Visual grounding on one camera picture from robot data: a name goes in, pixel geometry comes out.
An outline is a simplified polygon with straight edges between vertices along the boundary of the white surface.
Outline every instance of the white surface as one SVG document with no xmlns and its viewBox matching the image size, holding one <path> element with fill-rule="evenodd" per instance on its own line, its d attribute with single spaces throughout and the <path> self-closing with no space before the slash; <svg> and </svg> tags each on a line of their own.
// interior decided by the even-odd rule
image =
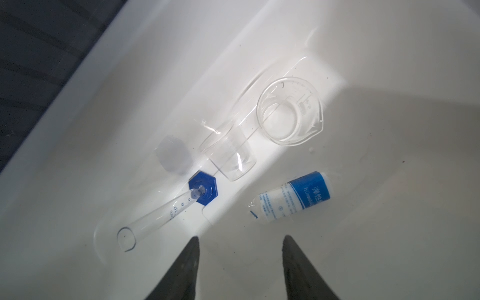
<svg viewBox="0 0 480 300">
<path fill-rule="evenodd" d="M 285 234 L 342 299 L 478 298 L 475 13 L 451 0 L 179 0 L 150 12 L 48 158 L 32 159 L 38 170 L 2 174 L 0 298 L 143 299 L 199 235 L 198 299 L 285 299 Z M 120 17 L 109 31 L 128 25 Z M 289 148 L 256 130 L 249 104 L 283 76 L 312 83 L 325 104 L 324 131 Z M 193 204 L 135 251 L 100 260 L 94 232 L 116 234 L 116 222 L 172 199 L 196 170 L 216 172 L 198 146 L 228 118 L 249 137 L 251 171 L 235 182 L 217 173 L 207 207 Z M 41 141 L 38 132 L 29 139 Z M 183 175 L 155 155 L 167 136 L 191 151 Z M 8 169 L 22 168 L 16 157 Z M 263 227 L 245 221 L 256 194 L 314 170 L 354 187 Z"/>
</svg>

